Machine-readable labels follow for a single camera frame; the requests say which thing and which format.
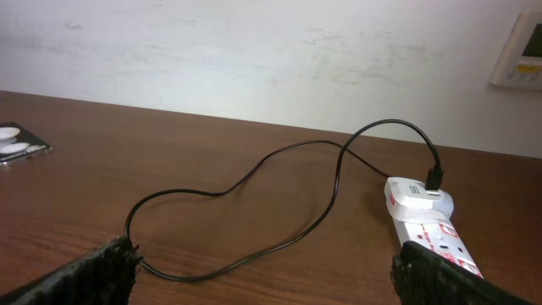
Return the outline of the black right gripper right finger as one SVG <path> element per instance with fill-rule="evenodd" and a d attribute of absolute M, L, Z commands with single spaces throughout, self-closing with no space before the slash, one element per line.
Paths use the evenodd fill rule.
<path fill-rule="evenodd" d="M 401 305 L 530 305 L 439 254 L 407 241 L 390 278 Z"/>

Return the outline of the black smartphone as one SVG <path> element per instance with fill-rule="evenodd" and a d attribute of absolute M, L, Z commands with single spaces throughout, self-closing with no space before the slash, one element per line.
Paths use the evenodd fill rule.
<path fill-rule="evenodd" d="M 1 166 L 18 163 L 51 153 L 53 147 L 16 122 L 1 123 Z"/>

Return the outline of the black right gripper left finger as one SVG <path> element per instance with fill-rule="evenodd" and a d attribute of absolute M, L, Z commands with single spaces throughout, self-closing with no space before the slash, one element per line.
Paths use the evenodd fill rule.
<path fill-rule="evenodd" d="M 1 296 L 1 305 L 127 305 L 142 256 L 117 237 Z"/>

